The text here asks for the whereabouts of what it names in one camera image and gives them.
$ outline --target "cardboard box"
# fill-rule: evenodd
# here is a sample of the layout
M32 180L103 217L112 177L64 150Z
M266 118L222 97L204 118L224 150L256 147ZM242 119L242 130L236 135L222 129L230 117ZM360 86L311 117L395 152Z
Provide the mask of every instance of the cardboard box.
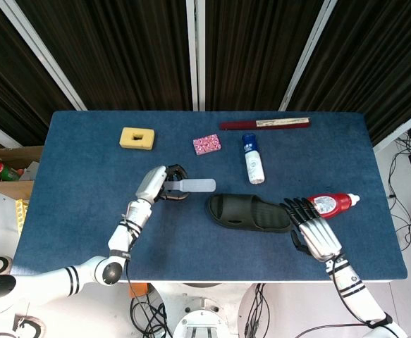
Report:
M0 162L14 169L28 167L31 162L39 162L43 146L24 146L14 149L0 149ZM0 193L12 199L30 199L33 181L0 181Z

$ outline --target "red and white bottle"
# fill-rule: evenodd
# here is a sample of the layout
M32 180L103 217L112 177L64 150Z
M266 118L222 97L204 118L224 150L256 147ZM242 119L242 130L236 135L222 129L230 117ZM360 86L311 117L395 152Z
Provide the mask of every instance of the red and white bottle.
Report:
M333 216L347 211L351 206L360 201L360 197L354 194L320 194L308 198L324 218Z

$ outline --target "blue label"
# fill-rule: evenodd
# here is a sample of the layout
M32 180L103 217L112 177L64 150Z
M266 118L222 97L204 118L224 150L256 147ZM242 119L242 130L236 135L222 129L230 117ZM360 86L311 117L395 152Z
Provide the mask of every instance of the blue label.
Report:
M243 144L245 154L249 153L250 151L259 151L259 147L257 146L257 140L255 139L255 134L244 134Z

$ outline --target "plastic scraper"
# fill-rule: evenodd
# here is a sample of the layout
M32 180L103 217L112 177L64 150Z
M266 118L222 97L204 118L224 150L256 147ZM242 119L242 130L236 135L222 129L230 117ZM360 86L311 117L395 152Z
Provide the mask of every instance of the plastic scraper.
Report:
M216 181L212 178L184 179L180 181L165 181L164 189L181 192L214 192Z

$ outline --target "pink box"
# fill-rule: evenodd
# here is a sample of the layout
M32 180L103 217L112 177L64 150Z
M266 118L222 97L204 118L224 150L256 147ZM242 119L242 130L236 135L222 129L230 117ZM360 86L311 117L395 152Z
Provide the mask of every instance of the pink box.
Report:
M197 155L203 155L221 149L221 143L216 134L194 139L192 145Z

